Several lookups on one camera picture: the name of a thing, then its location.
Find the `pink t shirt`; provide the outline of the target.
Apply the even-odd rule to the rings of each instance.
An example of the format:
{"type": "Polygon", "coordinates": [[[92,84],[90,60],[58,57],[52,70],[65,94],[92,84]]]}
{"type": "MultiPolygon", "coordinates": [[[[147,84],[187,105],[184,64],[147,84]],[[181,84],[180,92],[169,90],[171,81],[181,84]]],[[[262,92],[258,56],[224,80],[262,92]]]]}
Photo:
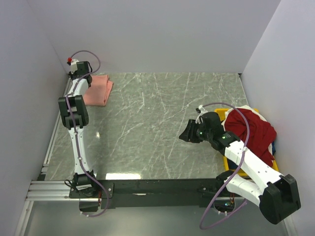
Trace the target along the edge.
{"type": "Polygon", "coordinates": [[[109,80],[108,75],[92,76],[91,86],[83,96],[85,105],[105,106],[112,88],[113,82],[109,80]]]}

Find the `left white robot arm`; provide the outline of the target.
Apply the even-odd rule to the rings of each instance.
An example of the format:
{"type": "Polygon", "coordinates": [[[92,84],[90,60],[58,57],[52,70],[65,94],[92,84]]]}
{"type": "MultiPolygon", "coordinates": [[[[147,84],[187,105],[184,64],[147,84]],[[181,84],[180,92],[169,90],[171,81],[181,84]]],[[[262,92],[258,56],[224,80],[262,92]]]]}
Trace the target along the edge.
{"type": "Polygon", "coordinates": [[[89,124],[89,115],[83,95],[91,86],[92,69],[88,61],[68,58],[67,64],[70,66],[68,75],[72,85],[67,94],[58,99],[58,105],[62,124],[68,130],[72,142],[74,175],[72,180],[67,179],[64,183],[70,187],[72,194],[91,198],[98,193],[98,184],[92,180],[95,175],[86,155],[85,127],[89,124]]]}

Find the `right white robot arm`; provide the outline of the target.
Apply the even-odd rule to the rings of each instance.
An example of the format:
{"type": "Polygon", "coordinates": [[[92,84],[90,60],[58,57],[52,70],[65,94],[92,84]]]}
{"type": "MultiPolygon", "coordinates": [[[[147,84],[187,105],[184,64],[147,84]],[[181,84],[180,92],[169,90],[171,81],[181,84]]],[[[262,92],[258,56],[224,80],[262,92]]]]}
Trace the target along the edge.
{"type": "Polygon", "coordinates": [[[217,179],[212,198],[235,193],[259,207],[272,224],[278,224],[301,208],[296,179],[282,175],[259,159],[233,132],[224,131],[215,112],[201,113],[189,119],[179,139],[189,143],[209,142],[213,149],[234,162],[249,177],[247,180],[235,171],[225,171],[217,179]]]}

